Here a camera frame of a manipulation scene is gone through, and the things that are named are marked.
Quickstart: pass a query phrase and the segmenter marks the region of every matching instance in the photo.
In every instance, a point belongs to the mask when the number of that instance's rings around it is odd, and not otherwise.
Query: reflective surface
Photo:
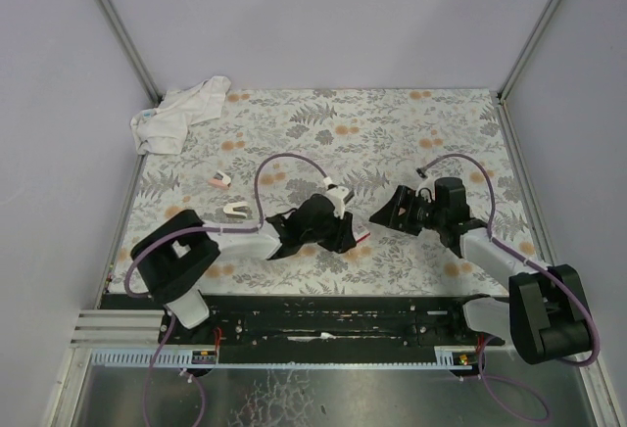
[[[559,362],[526,365],[488,353],[488,373],[531,385],[548,400],[552,426],[596,425],[576,369]],[[143,426],[146,369],[92,367],[74,425]],[[227,370],[201,378],[203,426],[528,426],[504,412],[479,381],[449,372],[383,370]],[[542,407],[517,388],[493,383],[504,402],[541,417]],[[200,407],[193,384],[175,370],[155,370],[148,411],[153,427],[191,426]]]

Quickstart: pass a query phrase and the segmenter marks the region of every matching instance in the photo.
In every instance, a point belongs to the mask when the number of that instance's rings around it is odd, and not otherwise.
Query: patterned tablecloth
[[[222,117],[191,128],[180,156],[150,155],[144,167],[108,290],[123,292],[134,243],[179,211],[234,222],[222,208],[253,203],[260,162],[294,152],[318,162],[355,190],[349,210],[367,219],[397,185],[418,185],[418,166],[462,152],[488,170],[497,194],[495,229],[527,255],[534,254],[520,192],[487,90],[250,90],[233,91]],[[230,190],[208,185],[216,169],[233,178]],[[432,175],[461,177],[468,202],[487,217],[488,191],[472,164],[447,160]],[[284,212],[321,191],[317,172],[297,160],[269,164],[261,176],[265,214]],[[256,217],[256,211],[250,218]],[[280,261],[241,260],[214,265],[201,279],[207,293],[467,295],[504,294],[483,270],[444,249],[435,233],[414,237],[368,224],[371,236],[345,255],[305,246]],[[145,291],[138,273],[131,288]]]

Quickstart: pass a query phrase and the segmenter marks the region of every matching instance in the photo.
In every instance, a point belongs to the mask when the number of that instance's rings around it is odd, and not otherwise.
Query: flower pattern
[[[392,197],[397,185],[417,186],[418,166],[446,153],[470,155],[493,177],[497,235],[526,255],[535,252],[487,90],[246,90],[229,94],[220,119],[192,126],[179,156],[148,156],[108,290],[123,292],[129,250],[180,210],[194,209],[211,221],[238,221],[225,216],[222,207],[253,203],[258,165],[285,151],[313,159],[337,183],[353,188],[349,210],[362,221]],[[208,184],[217,169],[232,177],[229,190]],[[451,159],[431,172],[461,177],[473,213],[487,217],[485,179],[473,165]],[[268,164],[260,182],[266,215],[298,207],[323,190],[316,172],[292,159]],[[256,210],[249,214],[257,216]],[[308,245],[279,261],[221,262],[207,270],[201,288],[259,294],[506,293],[482,269],[443,248],[433,232],[414,237],[367,227],[370,237],[344,255]],[[131,288],[145,291],[137,273]]]

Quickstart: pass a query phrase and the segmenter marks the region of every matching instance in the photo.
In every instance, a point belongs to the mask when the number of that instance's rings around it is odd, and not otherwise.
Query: white towel
[[[214,76],[185,91],[169,90],[159,107],[142,111],[130,121],[137,154],[180,154],[189,125],[221,116],[230,86],[227,77]]]

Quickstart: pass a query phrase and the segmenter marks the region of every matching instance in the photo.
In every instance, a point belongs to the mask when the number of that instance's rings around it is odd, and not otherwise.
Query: white wall
[[[28,427],[93,305],[148,102],[93,0],[2,0],[0,21],[0,424]]]
[[[627,409],[627,0],[565,0],[510,96],[561,260],[582,276]]]
[[[114,0],[162,89],[496,89],[547,1]]]

